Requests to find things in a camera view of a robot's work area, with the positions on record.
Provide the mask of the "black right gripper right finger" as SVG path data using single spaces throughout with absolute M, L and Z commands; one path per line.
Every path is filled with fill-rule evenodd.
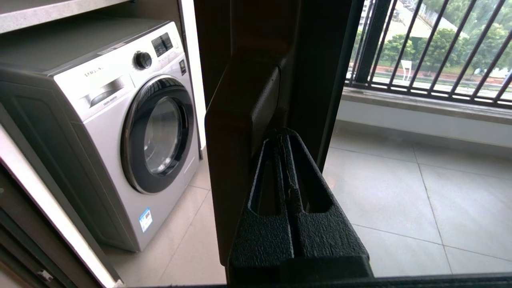
M 368 251 L 296 131 L 280 131 L 280 151 L 292 241 L 298 244 L 298 255 L 368 260 Z

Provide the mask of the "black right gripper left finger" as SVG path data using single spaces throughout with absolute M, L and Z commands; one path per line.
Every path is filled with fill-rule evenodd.
M 228 261 L 229 282 L 279 282 L 280 265 L 293 257 L 278 133 L 263 140 L 254 162 Z

